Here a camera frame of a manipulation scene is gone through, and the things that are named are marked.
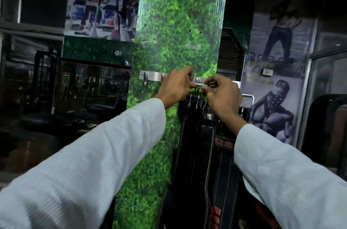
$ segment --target gym poster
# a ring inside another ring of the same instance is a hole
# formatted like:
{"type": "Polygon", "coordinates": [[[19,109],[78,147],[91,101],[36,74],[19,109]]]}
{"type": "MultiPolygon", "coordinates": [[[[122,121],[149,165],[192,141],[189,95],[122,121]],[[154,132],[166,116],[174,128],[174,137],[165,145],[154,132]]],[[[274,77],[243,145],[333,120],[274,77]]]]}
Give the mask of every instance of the gym poster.
{"type": "Polygon", "coordinates": [[[64,35],[134,42],[139,0],[68,0],[64,35]]]}
{"type": "MultiPolygon", "coordinates": [[[[255,97],[250,123],[293,144],[314,26],[307,0],[255,0],[241,91],[255,97]],[[262,76],[264,68],[272,76],[262,76]]],[[[249,99],[243,106],[250,107],[249,99]]]]}

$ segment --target light blue sleeve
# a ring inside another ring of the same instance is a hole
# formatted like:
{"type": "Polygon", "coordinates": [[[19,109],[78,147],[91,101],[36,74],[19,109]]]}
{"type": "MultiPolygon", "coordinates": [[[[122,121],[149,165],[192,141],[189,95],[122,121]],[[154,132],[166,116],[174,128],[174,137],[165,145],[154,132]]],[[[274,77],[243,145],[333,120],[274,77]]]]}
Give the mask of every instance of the light blue sleeve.
{"type": "Polygon", "coordinates": [[[235,162],[282,228],[347,228],[347,183],[296,148],[248,124],[237,136],[235,162]]]}
{"type": "Polygon", "coordinates": [[[150,99],[97,126],[0,192],[0,228],[99,228],[165,124],[162,101],[150,99]]]}

